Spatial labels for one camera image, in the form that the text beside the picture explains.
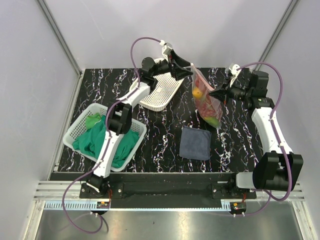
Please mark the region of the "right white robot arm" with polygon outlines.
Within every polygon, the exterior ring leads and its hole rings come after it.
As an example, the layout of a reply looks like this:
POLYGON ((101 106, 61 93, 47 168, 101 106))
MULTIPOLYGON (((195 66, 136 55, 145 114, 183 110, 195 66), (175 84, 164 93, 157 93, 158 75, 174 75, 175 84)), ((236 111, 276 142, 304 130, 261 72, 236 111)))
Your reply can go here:
POLYGON ((263 156, 252 172, 236 174, 235 181, 227 185, 228 195, 239 198, 245 189, 285 192, 285 200, 295 188, 304 163, 300 154, 289 147, 277 120, 276 105, 267 96, 269 75, 263 71, 250 74, 248 86, 240 88, 235 80, 239 70, 226 70, 222 85, 210 96, 222 103, 237 100, 244 103, 260 136, 263 156))

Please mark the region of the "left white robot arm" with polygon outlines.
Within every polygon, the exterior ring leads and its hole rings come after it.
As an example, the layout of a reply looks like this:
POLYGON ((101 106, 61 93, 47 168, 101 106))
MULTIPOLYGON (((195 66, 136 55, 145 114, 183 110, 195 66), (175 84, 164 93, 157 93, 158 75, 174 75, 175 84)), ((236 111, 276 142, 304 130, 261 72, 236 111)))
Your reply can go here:
POLYGON ((144 58, 141 68, 137 70, 137 86, 115 100, 107 109, 105 140, 92 174, 86 181, 90 192, 97 198, 103 198, 108 193, 108 186, 104 182, 111 173, 112 161, 117 148, 131 128, 133 108, 156 89, 158 80, 155 77, 169 73, 172 78, 179 81, 193 74, 189 70, 192 64, 179 57, 174 50, 164 53, 163 56, 164 59, 158 62, 151 57, 144 58))

